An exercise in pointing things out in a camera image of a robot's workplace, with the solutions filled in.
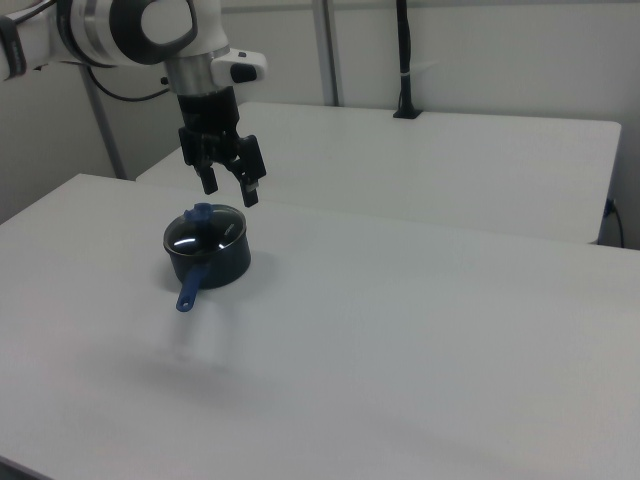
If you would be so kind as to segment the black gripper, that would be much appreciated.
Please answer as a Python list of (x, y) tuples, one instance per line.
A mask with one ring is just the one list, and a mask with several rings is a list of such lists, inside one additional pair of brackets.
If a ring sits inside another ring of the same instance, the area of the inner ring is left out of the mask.
[(185, 163), (198, 174), (204, 193), (218, 191), (212, 163), (230, 164), (244, 206), (256, 205), (259, 180), (267, 172), (257, 138), (241, 137), (237, 132), (240, 115), (234, 88), (199, 96), (179, 95), (178, 102), (184, 121), (179, 137)]

